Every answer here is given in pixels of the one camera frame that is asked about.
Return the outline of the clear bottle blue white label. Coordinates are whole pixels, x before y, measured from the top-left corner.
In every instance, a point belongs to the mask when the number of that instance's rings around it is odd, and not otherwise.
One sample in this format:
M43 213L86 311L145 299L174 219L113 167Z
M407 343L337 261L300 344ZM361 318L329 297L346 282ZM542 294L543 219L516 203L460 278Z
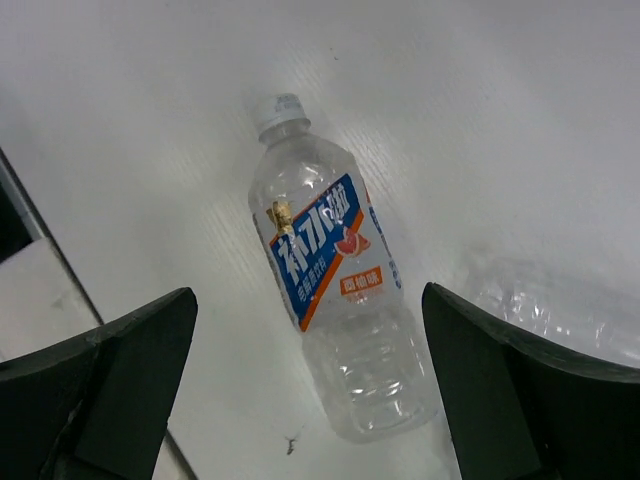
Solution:
M311 132L294 94L253 119L249 208L332 429L365 443L426 424L440 404L426 340L354 155Z

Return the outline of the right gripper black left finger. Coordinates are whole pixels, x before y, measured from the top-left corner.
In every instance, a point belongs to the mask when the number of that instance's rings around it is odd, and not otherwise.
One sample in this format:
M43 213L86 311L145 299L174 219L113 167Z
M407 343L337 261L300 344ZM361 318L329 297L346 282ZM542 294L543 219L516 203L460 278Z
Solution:
M149 479L194 333L192 289L1 365L4 479Z

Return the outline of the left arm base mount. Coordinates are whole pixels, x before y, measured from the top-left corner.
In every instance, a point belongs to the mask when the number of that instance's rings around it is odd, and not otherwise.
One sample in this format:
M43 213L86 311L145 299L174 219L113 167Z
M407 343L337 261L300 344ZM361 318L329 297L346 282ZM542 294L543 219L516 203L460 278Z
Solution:
M8 161L1 164L1 365L111 321L100 318ZM168 430L149 479L194 475Z

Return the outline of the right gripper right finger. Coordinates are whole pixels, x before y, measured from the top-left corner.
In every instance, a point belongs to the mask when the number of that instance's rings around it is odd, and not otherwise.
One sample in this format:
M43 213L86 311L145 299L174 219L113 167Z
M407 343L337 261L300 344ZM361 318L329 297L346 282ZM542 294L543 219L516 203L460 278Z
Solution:
M436 283L422 315L462 478L638 478L638 369L560 346Z

